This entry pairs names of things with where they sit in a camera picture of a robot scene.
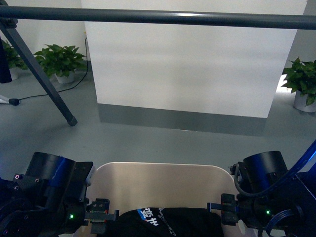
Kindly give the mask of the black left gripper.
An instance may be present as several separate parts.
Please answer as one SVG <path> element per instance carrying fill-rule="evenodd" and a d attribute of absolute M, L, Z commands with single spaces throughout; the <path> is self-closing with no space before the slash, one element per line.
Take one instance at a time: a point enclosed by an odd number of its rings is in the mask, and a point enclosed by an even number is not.
<path fill-rule="evenodd" d="M 109 199 L 90 199 L 86 196 L 95 170 L 91 161 L 75 164 L 62 201 L 61 213 L 51 221 L 55 226 L 46 234 L 47 237 L 74 234 L 84 226 L 90 226 L 90 233 L 100 237 L 106 232 L 110 221 L 119 218 L 119 210 L 109 213 Z"/>

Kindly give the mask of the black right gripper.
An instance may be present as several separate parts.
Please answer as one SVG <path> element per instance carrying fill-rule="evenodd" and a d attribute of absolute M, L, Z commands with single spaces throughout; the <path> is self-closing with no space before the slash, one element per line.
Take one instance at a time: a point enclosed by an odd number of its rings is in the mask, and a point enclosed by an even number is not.
<path fill-rule="evenodd" d="M 275 162 L 238 162 L 230 167 L 238 194 L 222 194 L 221 204 L 208 202 L 207 211 L 222 211 L 222 223 L 234 226 L 237 221 L 262 232 L 271 234 L 279 229 L 279 197 L 277 191 L 261 197 L 251 197 L 271 187 L 279 179 L 279 165 Z"/>

